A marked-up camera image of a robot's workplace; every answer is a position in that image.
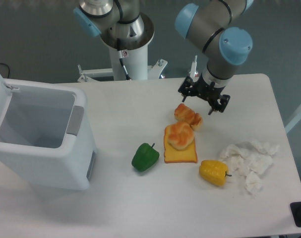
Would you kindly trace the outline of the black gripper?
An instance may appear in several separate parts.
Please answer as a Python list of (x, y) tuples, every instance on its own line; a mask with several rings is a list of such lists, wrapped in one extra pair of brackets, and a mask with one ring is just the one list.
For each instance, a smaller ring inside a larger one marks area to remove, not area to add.
[(182, 102), (187, 97), (199, 97), (208, 101), (211, 109), (208, 115), (213, 112), (223, 113), (230, 100), (230, 95), (222, 95), (222, 91), (226, 86), (226, 80), (222, 80), (212, 76), (209, 72), (202, 72), (198, 80), (194, 83), (190, 76), (187, 76), (178, 88), (178, 92), (182, 95)]

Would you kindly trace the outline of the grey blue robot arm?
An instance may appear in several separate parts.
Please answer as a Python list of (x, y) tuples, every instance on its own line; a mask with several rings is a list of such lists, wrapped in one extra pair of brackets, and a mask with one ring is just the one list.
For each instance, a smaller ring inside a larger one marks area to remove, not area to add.
[[(251, 36), (230, 23), (250, 6), (250, 0), (212, 0), (206, 7), (184, 6), (175, 29), (208, 57), (197, 81), (185, 78), (183, 97), (207, 101), (211, 111), (223, 112), (230, 100), (222, 94), (238, 67), (247, 59)], [(151, 19), (140, 11), (137, 0), (81, 0), (73, 11), (78, 24), (108, 46), (115, 80), (148, 79), (148, 44), (154, 36)]]

